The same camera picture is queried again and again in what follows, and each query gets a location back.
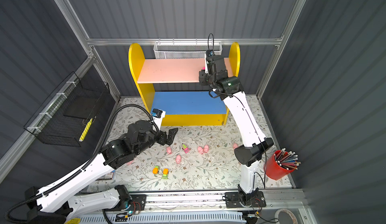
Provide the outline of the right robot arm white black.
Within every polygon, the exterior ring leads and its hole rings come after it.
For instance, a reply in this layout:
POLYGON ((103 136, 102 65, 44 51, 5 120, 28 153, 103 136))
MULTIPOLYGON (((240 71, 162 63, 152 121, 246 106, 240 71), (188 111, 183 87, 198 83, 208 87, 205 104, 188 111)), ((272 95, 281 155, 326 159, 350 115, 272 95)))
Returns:
POLYGON ((238 184, 240 204, 252 206, 257 198, 255 186, 256 171, 266 151, 273 146, 273 139, 266 137, 258 126, 248 105, 241 81, 236 76, 228 76, 223 56, 206 56, 205 67, 199 72, 199 83, 209 86, 209 92, 219 97, 231 112, 240 131, 242 145, 234 149, 241 166, 241 179, 238 184))

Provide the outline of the pink truck green striped top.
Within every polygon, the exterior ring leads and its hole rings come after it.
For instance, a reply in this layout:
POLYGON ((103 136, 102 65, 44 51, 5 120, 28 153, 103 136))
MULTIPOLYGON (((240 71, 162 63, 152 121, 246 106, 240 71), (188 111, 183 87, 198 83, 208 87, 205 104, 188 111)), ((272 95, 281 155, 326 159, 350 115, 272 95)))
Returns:
POLYGON ((190 149, 189 147, 186 145, 186 144, 182 144, 182 149, 185 153, 189 153, 190 152, 190 149))

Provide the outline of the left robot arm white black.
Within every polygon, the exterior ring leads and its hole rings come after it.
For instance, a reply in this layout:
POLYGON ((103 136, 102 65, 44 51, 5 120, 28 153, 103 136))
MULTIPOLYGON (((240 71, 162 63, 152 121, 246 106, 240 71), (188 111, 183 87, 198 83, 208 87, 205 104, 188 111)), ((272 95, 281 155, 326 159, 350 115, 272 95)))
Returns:
POLYGON ((72 218, 97 210, 126 210, 133 206, 131 196, 124 185, 84 197, 78 192, 101 176, 133 161, 155 143, 171 145, 177 128, 156 133, 155 123, 139 120, 128 126, 127 133, 110 141, 85 169, 73 171, 50 186, 36 193, 37 200, 29 205, 28 224, 64 224, 72 218))

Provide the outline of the orange toy car green base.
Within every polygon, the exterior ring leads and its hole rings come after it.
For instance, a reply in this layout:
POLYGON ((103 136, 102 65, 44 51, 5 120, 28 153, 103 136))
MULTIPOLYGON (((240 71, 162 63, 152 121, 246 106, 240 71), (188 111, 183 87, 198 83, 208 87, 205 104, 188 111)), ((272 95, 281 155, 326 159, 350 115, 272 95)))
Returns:
POLYGON ((153 174, 158 174, 158 173, 159 173, 159 169, 160 169, 159 166, 155 166, 155 167, 153 168, 153 170, 152 170, 152 173, 153 173, 153 174))

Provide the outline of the green toy car orange top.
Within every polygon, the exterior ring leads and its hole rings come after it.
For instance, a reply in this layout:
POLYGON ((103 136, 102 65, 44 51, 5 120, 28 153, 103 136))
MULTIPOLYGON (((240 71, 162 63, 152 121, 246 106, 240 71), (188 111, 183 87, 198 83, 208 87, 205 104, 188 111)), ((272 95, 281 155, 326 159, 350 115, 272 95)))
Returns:
POLYGON ((168 179, 169 170, 167 168, 162 171, 162 179, 168 179))

